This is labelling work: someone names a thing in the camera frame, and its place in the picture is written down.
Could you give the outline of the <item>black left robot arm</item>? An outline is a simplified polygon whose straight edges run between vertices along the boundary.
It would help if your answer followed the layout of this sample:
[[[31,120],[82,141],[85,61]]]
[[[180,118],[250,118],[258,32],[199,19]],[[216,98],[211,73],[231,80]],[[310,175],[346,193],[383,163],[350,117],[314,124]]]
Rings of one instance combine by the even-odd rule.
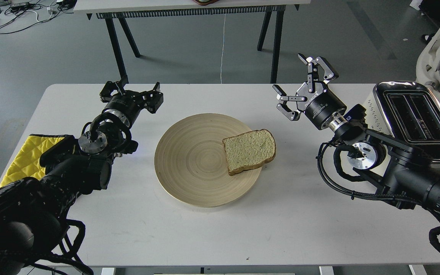
[[[127,83],[127,77],[108,81],[100,92],[106,104],[100,115],[78,139],[65,136],[43,153],[41,179],[26,176],[0,188],[0,275],[16,275],[26,266],[63,274],[40,260],[93,274],[78,256],[86,227],[68,219],[68,211],[80,195],[108,188],[115,158],[138,148],[130,130],[139,113],[155,113],[163,103],[160,83],[145,92],[124,89]]]

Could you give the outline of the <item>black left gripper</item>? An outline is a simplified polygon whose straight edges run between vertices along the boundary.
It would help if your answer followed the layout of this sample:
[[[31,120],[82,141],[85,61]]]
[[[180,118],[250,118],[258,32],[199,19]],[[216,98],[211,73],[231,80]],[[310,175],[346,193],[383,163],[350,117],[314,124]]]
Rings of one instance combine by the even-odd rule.
[[[141,110],[155,114],[163,103],[160,82],[153,89],[145,92],[125,91],[128,80],[108,81],[100,92],[100,101],[107,103],[102,113],[111,113],[122,123],[135,123]]]

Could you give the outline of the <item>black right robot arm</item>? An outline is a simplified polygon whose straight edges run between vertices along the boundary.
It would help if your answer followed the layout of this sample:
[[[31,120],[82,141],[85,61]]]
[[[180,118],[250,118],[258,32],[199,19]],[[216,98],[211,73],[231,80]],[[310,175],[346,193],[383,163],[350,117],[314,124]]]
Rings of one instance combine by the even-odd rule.
[[[307,80],[295,95],[279,86],[277,109],[289,120],[305,115],[318,129],[334,136],[320,145],[317,168],[333,190],[352,199],[384,201],[398,209],[421,206],[440,224],[440,105],[429,89],[414,81],[387,81],[372,96],[389,133],[372,130],[366,109],[347,106],[328,84],[338,73],[323,57],[298,58],[307,66]],[[440,225],[429,231],[430,244],[440,253]]]

